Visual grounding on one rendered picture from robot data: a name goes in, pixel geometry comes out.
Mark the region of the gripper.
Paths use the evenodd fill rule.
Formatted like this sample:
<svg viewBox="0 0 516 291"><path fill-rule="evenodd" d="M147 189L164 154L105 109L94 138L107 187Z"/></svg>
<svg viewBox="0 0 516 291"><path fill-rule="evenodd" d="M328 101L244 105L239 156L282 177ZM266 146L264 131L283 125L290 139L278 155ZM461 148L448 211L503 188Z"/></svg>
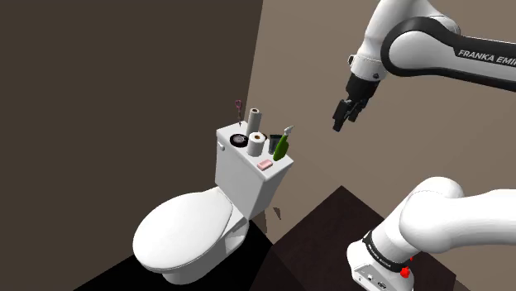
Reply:
<svg viewBox="0 0 516 291"><path fill-rule="evenodd" d="M375 94L379 84L380 81L378 80L370 81L351 74L346 84L348 100L342 99L337 104L332 116L334 120L332 129L339 132L347 118L350 122L355 122L361 111L366 107L368 100Z"/></svg>

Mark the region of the green spray bottle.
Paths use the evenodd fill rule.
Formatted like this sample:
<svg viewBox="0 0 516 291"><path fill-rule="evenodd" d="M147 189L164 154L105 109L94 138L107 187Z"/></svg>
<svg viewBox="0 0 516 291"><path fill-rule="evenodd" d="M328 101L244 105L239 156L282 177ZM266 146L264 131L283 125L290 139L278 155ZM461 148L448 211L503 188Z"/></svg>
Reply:
<svg viewBox="0 0 516 291"><path fill-rule="evenodd" d="M288 126L284 129L284 134L281 136L273 154L273 161L279 161L283 159L288 151L289 143L288 138L291 134L294 126Z"/></svg>

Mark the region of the tall white paper roll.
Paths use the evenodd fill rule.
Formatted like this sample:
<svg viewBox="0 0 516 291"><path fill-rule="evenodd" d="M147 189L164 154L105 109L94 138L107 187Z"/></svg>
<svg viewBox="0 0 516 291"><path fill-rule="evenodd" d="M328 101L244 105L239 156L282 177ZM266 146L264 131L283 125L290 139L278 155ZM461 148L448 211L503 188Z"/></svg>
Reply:
<svg viewBox="0 0 516 291"><path fill-rule="evenodd" d="M251 108L249 111L246 135L249 136L253 132L258 132L260 128L262 113L258 108Z"/></svg>

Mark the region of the short white paper roll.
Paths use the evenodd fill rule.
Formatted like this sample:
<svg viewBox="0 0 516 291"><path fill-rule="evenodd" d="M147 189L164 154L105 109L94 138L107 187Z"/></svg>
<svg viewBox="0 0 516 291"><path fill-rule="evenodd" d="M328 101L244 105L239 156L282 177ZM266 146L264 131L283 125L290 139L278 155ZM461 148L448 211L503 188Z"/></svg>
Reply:
<svg viewBox="0 0 516 291"><path fill-rule="evenodd" d="M265 135L261 132L252 132L248 137L247 154L252 157L260 156L263 152L265 140Z"/></svg>

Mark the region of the white toilet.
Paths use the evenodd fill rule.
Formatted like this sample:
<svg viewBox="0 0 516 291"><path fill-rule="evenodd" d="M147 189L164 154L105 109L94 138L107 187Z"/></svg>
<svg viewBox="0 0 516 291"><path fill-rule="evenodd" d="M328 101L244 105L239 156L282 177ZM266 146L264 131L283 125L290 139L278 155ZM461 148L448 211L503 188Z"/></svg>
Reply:
<svg viewBox="0 0 516 291"><path fill-rule="evenodd" d="M258 157L231 145L230 136L246 136L246 129L246 122L217 129L215 187L180 194L141 221L132 250L144 268L172 284L190 284L242 245L251 220L269 207L294 163L288 155L273 161L267 138ZM257 164L262 160L273 165L261 171Z"/></svg>

